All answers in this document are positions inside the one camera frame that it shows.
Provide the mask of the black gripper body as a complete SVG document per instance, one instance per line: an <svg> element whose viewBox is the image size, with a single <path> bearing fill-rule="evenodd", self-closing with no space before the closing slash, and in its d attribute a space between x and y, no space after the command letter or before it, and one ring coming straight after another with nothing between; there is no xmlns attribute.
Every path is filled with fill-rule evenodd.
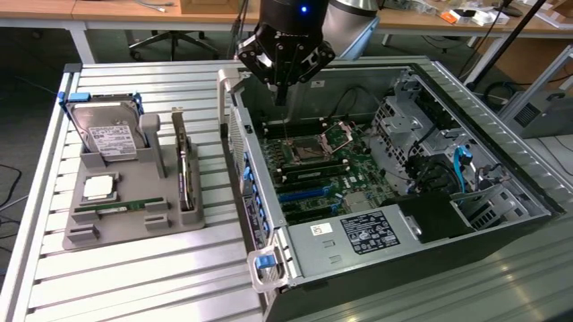
<svg viewBox="0 0 573 322"><path fill-rule="evenodd" d="M287 72L297 50L305 56L322 43L327 1L262 1L255 37L277 63L279 77Z"/></svg>

